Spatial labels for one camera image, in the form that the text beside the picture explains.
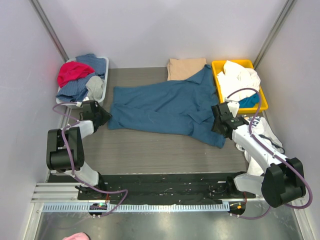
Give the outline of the dark blue t-shirt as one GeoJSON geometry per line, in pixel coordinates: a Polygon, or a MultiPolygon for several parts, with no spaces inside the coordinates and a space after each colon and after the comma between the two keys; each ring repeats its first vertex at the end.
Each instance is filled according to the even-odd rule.
{"type": "Polygon", "coordinates": [[[219,103],[209,64],[186,80],[113,89],[110,130],[131,129],[184,135],[222,148],[226,139],[212,131],[212,106],[219,103]]]}

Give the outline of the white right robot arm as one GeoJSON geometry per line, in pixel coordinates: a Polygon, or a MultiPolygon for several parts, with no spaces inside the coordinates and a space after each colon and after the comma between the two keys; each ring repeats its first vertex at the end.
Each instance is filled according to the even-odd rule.
{"type": "Polygon", "coordinates": [[[234,117],[227,103],[211,108],[214,122],[212,131],[229,138],[243,147],[263,170],[263,176],[239,173],[226,184],[226,193],[233,198],[243,192],[263,197],[273,208],[286,205],[306,195],[302,162],[287,158],[253,131],[251,122],[234,117]]]}

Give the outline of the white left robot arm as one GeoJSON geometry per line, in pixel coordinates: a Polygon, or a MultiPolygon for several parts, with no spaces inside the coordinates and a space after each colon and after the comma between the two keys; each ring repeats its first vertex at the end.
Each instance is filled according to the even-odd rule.
{"type": "Polygon", "coordinates": [[[102,175],[85,162],[83,139],[97,132],[112,115],[95,100],[77,102],[82,107],[74,123],[47,133],[46,165],[49,170],[66,174],[80,183],[75,188],[92,199],[103,199],[107,187],[102,175]]]}

